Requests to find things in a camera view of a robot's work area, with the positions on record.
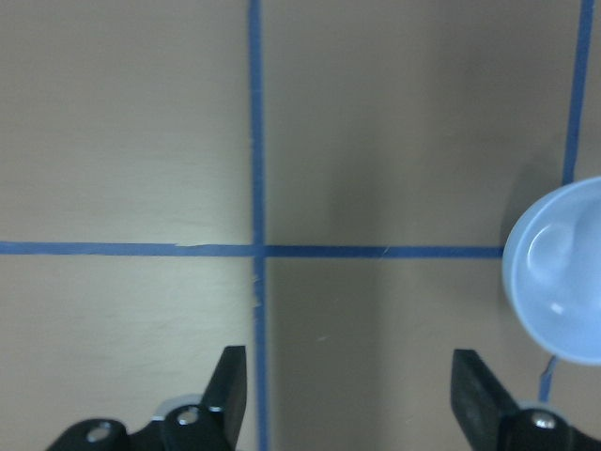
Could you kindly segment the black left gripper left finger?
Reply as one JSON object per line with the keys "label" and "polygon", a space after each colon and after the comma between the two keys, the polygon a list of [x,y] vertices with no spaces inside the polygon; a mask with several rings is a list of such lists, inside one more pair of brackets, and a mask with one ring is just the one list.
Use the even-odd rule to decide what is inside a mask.
{"label": "black left gripper left finger", "polygon": [[246,348],[228,346],[211,376],[201,406],[230,450],[237,448],[246,412]]}

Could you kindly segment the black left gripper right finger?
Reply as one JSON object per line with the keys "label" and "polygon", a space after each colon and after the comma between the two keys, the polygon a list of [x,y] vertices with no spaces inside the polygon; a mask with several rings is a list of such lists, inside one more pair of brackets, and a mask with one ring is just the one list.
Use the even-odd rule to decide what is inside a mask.
{"label": "black left gripper right finger", "polygon": [[500,450],[518,404],[475,350],[454,350],[450,401],[472,450]]}

